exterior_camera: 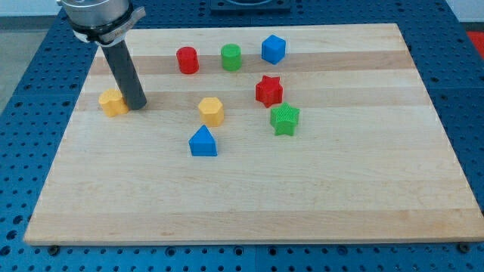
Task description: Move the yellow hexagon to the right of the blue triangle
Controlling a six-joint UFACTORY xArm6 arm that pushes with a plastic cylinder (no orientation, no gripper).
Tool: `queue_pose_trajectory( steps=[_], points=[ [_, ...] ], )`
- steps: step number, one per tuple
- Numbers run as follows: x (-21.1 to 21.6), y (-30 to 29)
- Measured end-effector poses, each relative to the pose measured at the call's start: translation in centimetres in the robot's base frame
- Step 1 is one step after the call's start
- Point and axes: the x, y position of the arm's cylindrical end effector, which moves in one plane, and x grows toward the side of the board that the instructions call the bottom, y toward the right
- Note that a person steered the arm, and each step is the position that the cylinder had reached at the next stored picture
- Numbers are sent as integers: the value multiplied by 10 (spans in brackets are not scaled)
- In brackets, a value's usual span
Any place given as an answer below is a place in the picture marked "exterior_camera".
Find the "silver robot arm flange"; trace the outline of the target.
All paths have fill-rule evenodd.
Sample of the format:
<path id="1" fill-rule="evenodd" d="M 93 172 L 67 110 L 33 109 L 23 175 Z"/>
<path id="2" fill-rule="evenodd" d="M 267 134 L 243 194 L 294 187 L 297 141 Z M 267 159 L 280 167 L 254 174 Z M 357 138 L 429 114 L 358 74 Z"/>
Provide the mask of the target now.
<path id="1" fill-rule="evenodd" d="M 144 7 L 130 0 L 57 0 L 77 39 L 112 47 L 122 42 L 129 30 L 146 16 Z"/>

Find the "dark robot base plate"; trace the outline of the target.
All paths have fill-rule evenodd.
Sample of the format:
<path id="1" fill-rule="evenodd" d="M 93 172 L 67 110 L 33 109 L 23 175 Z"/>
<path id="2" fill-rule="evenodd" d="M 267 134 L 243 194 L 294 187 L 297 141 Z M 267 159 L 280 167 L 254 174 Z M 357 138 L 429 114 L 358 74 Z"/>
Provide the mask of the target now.
<path id="1" fill-rule="evenodd" d="M 289 11 L 292 0 L 209 0 L 212 12 Z"/>

